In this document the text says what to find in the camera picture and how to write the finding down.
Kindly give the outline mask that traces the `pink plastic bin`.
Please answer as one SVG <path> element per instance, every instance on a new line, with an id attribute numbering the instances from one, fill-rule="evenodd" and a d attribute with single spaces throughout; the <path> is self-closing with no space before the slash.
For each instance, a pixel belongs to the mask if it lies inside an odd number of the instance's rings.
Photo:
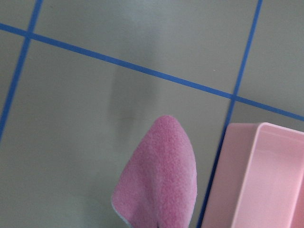
<path id="1" fill-rule="evenodd" d="M 271 123 L 229 124 L 202 226 L 303 225 L 303 132 Z"/>

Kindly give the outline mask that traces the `pink microfiber cloth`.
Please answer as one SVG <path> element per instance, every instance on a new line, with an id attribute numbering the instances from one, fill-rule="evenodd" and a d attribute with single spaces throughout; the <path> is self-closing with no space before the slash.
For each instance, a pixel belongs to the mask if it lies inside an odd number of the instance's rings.
<path id="1" fill-rule="evenodd" d="M 155 120 L 126 164 L 111 197 L 131 228 L 187 228 L 197 197 L 196 161 L 176 118 Z"/>

